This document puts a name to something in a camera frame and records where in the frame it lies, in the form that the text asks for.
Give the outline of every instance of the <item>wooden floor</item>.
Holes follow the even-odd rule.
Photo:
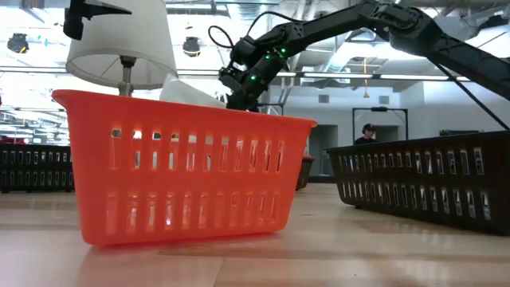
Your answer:
[[[510,238],[356,210],[310,184],[278,234],[99,250],[73,195],[0,195],[0,286],[508,287]]]

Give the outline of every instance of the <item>person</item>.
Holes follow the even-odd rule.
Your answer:
[[[375,127],[373,124],[365,124],[361,132],[363,133],[363,136],[358,138],[354,142],[354,145],[377,143],[377,140],[373,139],[375,134]]]

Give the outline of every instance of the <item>orange plastic basket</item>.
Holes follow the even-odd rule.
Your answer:
[[[87,243],[285,227],[314,121],[72,90],[53,98],[68,113]]]

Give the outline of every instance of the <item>black plastic basket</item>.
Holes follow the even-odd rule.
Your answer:
[[[510,132],[327,149],[346,204],[510,234]]]
[[[0,191],[72,191],[70,147],[0,143]]]
[[[304,156],[301,162],[300,177],[297,179],[296,190],[305,188],[308,184],[308,177],[310,177],[310,171],[312,170],[313,158],[311,156]]]

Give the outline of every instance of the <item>lamp base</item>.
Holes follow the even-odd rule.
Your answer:
[[[135,86],[131,83],[131,68],[136,63],[135,57],[120,56],[122,63],[122,83],[119,84],[119,94],[121,96],[131,96]]]

